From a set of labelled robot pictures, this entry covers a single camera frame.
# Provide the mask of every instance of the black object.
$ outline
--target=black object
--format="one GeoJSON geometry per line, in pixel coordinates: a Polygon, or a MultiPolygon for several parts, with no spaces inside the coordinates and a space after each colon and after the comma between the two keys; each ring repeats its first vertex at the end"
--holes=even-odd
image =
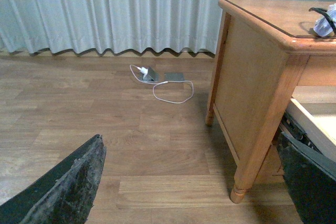
{"type": "Polygon", "coordinates": [[[289,195],[303,223],[336,223],[336,163],[284,132],[277,149],[289,195]]]}
{"type": "Polygon", "coordinates": [[[305,130],[298,124],[298,122],[287,112],[284,113],[281,123],[286,127],[289,133],[302,144],[312,148],[313,150],[321,153],[321,151],[316,147],[316,145],[310,141],[305,130]]]}
{"type": "Polygon", "coordinates": [[[319,14],[322,14],[326,18],[326,20],[328,21],[329,25],[331,26],[334,34],[336,35],[336,27],[335,27],[334,21],[332,20],[332,18],[327,13],[328,10],[324,9],[324,8],[312,7],[308,11],[311,12],[312,10],[319,13],[319,14]]]}
{"type": "Polygon", "coordinates": [[[93,206],[106,147],[95,135],[0,206],[0,224],[83,224],[93,206]]]}

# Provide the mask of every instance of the curtain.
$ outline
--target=curtain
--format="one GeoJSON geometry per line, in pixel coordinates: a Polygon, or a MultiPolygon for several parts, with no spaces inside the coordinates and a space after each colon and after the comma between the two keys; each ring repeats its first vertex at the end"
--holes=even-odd
{"type": "Polygon", "coordinates": [[[215,52],[218,0],[0,0],[0,48],[215,52]]]}

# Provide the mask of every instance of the wooden desk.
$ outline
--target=wooden desk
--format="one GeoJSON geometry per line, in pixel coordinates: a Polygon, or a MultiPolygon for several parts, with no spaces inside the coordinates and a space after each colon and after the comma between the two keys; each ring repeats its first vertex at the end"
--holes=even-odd
{"type": "Polygon", "coordinates": [[[215,114],[237,163],[234,203],[256,178],[281,175],[272,139],[295,87],[336,85],[336,37],[315,36],[320,15],[308,12],[330,4],[219,1],[223,15],[206,124],[215,114]]]}

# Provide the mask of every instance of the desk leg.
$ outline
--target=desk leg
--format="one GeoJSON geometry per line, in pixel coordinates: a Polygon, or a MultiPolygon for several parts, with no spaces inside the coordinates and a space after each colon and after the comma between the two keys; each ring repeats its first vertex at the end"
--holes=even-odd
{"type": "Polygon", "coordinates": [[[246,142],[235,173],[235,185],[231,192],[233,203],[240,203],[248,189],[252,188],[264,161],[270,143],[279,126],[291,95],[307,64],[308,55],[289,56],[277,87],[268,104],[266,116],[254,141],[246,142]]]}
{"type": "Polygon", "coordinates": [[[207,112],[205,117],[205,124],[207,126],[211,126],[214,122],[214,102],[216,98],[216,92],[218,87],[219,75],[221,73],[222,63],[223,63],[223,56],[225,50],[225,41],[227,38],[227,32],[229,29],[231,15],[228,13],[222,14],[222,20],[220,21],[220,29],[218,35],[218,43],[216,49],[216,56],[215,56],[215,65],[212,72],[212,79],[211,79],[211,91],[209,93],[208,98],[208,105],[207,105],[207,112]]]}

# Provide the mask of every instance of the wooden floor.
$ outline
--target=wooden floor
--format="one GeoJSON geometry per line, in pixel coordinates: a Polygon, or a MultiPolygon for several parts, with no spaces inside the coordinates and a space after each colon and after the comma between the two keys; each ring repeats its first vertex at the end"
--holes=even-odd
{"type": "MultiPolygon", "coordinates": [[[[229,200],[236,168],[217,122],[204,124],[208,57],[0,56],[0,204],[95,134],[107,156],[87,223],[301,223],[283,184],[229,200]],[[169,104],[129,64],[183,72],[194,97],[169,104]]],[[[188,85],[158,88],[183,100],[188,85]]]]}

